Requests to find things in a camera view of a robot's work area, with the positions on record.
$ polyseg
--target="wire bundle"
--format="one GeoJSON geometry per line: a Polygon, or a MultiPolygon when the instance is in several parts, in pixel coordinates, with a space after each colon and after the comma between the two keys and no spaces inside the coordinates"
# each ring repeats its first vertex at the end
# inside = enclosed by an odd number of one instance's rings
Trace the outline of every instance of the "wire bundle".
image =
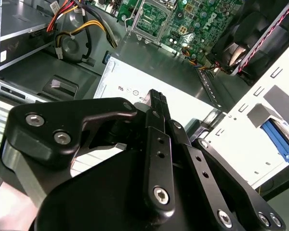
{"type": "Polygon", "coordinates": [[[190,52],[189,52],[187,47],[182,47],[181,52],[186,58],[188,58],[189,63],[191,65],[193,65],[198,70],[213,70],[216,67],[215,64],[211,65],[210,67],[197,65],[197,59],[196,58],[192,58],[192,56],[191,56],[191,54],[190,54],[190,52]]]}
{"type": "Polygon", "coordinates": [[[62,36],[63,35],[67,35],[67,36],[70,36],[71,38],[74,38],[75,35],[77,35],[78,33],[82,32],[83,30],[86,30],[86,34],[87,34],[87,37],[88,37],[88,43],[90,45],[91,44],[91,37],[90,37],[89,31],[88,31],[88,27],[89,26],[98,26],[106,33],[106,39],[108,40],[110,45],[113,48],[116,48],[118,46],[118,44],[117,44],[117,42],[115,40],[115,36],[114,36],[110,26],[99,15],[98,12],[96,12],[94,9],[92,9],[89,6],[87,6],[86,4],[81,3],[81,0],[79,0],[79,1],[78,0],[65,0],[65,2],[62,5],[62,7],[60,8],[60,10],[55,14],[55,16],[51,20],[50,24],[48,25],[47,32],[50,32],[50,31],[53,30],[55,22],[57,21],[57,19],[59,17],[61,17],[61,15],[69,13],[69,12],[71,12],[72,10],[74,10],[74,9],[76,9],[78,7],[82,8],[85,11],[87,11],[88,13],[90,13],[92,16],[94,16],[96,18],[96,20],[87,21],[86,20],[86,16],[84,16],[84,14],[83,14],[84,24],[82,26],[80,26],[79,28],[75,29],[74,31],[71,31],[71,32],[61,31],[55,37],[56,47],[57,48],[61,47],[61,42],[62,42],[62,36]]]}
{"type": "Polygon", "coordinates": [[[57,21],[57,19],[66,13],[71,12],[72,10],[76,9],[78,6],[76,5],[76,3],[73,0],[65,0],[65,2],[63,3],[62,7],[58,10],[58,12],[54,15],[53,19],[51,20],[51,22],[49,23],[48,27],[47,27],[47,32],[51,32],[54,28],[54,24],[57,21]]]}
{"type": "Polygon", "coordinates": [[[86,22],[85,24],[83,24],[82,26],[80,26],[79,28],[77,28],[77,29],[75,29],[75,30],[73,30],[71,32],[61,31],[59,34],[57,34],[56,37],[55,37],[56,47],[61,47],[61,42],[62,42],[62,36],[63,35],[70,36],[73,39],[75,35],[79,34],[83,30],[85,30],[88,26],[92,26],[92,25],[100,27],[105,32],[105,29],[104,29],[103,25],[100,22],[98,22],[96,20],[90,20],[90,21],[86,22]]]}
{"type": "Polygon", "coordinates": [[[250,54],[246,62],[239,68],[239,72],[243,70],[244,67],[247,66],[247,64],[250,62],[251,58],[255,55],[255,53],[258,51],[258,49],[263,45],[264,41],[272,34],[272,32],[276,29],[279,24],[285,19],[285,17],[289,14],[289,9],[281,16],[281,18],[276,22],[276,24],[271,28],[271,30],[264,36],[264,38],[261,40],[261,42],[257,45],[257,47],[253,50],[253,52],[250,54]]]}

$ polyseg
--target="silver screw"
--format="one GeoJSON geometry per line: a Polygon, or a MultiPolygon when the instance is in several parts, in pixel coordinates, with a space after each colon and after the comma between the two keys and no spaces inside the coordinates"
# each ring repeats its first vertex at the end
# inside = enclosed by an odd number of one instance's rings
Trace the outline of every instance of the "silver screw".
{"type": "Polygon", "coordinates": [[[45,120],[39,115],[31,114],[26,116],[26,122],[31,126],[39,127],[45,123],[45,120]]]}
{"type": "Polygon", "coordinates": [[[205,141],[200,141],[200,143],[202,144],[202,146],[204,146],[205,148],[208,148],[208,144],[205,141]]]}
{"type": "Polygon", "coordinates": [[[127,102],[124,102],[123,105],[124,105],[124,107],[126,107],[129,110],[132,109],[132,107],[127,102]]]}
{"type": "Polygon", "coordinates": [[[268,221],[268,219],[262,214],[262,213],[259,213],[258,214],[260,220],[262,221],[263,224],[265,224],[267,227],[270,226],[270,222],[268,221]]]}
{"type": "Polygon", "coordinates": [[[227,228],[232,227],[232,221],[231,221],[230,217],[228,216],[228,214],[226,214],[224,211],[219,210],[218,211],[218,217],[221,220],[221,222],[224,224],[224,226],[226,226],[227,228]]]}
{"type": "Polygon", "coordinates": [[[71,137],[65,132],[57,132],[54,135],[54,140],[59,144],[68,144],[71,142],[71,137]]]}
{"type": "Polygon", "coordinates": [[[157,118],[159,118],[159,114],[156,111],[153,111],[153,115],[155,115],[157,118]]]}
{"type": "Polygon", "coordinates": [[[160,187],[156,187],[153,190],[153,193],[154,193],[155,198],[158,200],[158,202],[160,202],[163,205],[168,203],[169,196],[168,196],[168,193],[166,192],[166,190],[164,190],[160,187]]]}
{"type": "Polygon", "coordinates": [[[274,221],[274,223],[275,223],[278,227],[281,227],[281,222],[280,222],[280,220],[279,220],[277,217],[275,217],[275,215],[274,215],[273,213],[271,213],[270,216],[271,216],[272,220],[274,221]]]}
{"type": "Polygon", "coordinates": [[[181,129],[182,127],[181,127],[181,125],[178,123],[178,122],[176,122],[176,121],[174,121],[174,123],[173,123],[178,129],[181,129]]]}

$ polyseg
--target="blue plastic tab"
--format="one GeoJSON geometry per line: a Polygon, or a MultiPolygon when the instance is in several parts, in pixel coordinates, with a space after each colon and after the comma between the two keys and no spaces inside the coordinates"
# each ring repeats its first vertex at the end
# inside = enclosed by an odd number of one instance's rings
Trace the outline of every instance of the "blue plastic tab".
{"type": "Polygon", "coordinates": [[[274,143],[274,145],[278,149],[281,156],[285,159],[285,161],[289,163],[289,144],[280,134],[280,131],[273,126],[272,121],[270,120],[266,121],[261,126],[261,128],[270,137],[271,141],[274,143]]]}

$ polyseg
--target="black metal bracket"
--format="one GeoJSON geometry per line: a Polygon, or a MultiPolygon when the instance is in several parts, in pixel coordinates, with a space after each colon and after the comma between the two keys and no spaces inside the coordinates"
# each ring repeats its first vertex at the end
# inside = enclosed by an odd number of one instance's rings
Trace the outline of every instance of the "black metal bracket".
{"type": "Polygon", "coordinates": [[[145,112],[122,98],[11,110],[0,175],[14,172],[40,207],[37,231],[286,230],[205,140],[191,145],[165,96],[151,90],[145,103],[145,112]],[[127,150],[71,178],[75,157],[118,142],[127,150]]]}
{"type": "Polygon", "coordinates": [[[246,230],[286,230],[286,224],[268,203],[204,139],[192,144],[208,162],[218,187],[230,200],[239,222],[246,230]]]}

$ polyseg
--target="yellow wire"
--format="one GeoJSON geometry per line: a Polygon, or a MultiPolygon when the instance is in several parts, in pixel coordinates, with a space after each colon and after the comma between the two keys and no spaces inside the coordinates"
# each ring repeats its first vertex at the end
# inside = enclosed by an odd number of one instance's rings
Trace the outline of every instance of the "yellow wire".
{"type": "Polygon", "coordinates": [[[192,65],[196,65],[194,62],[192,62],[192,61],[189,61],[192,65]]]}
{"type": "Polygon", "coordinates": [[[78,7],[78,6],[75,6],[75,7],[73,7],[72,9],[70,9],[70,10],[68,10],[68,11],[65,11],[63,14],[69,13],[69,12],[73,11],[74,9],[76,9],[77,7],[78,7]]]}
{"type": "MultiPolygon", "coordinates": [[[[62,32],[63,33],[67,33],[67,34],[74,34],[74,33],[78,32],[78,31],[82,30],[83,28],[85,28],[87,26],[92,26],[92,25],[99,26],[105,32],[105,29],[104,29],[103,25],[100,22],[96,21],[96,20],[90,20],[90,21],[86,22],[85,24],[83,24],[82,26],[80,26],[79,28],[77,28],[77,29],[75,29],[75,30],[73,30],[71,32],[67,32],[67,31],[62,31],[62,32]]],[[[59,47],[59,41],[60,41],[62,36],[63,35],[59,35],[58,36],[57,47],[59,47]]]]}

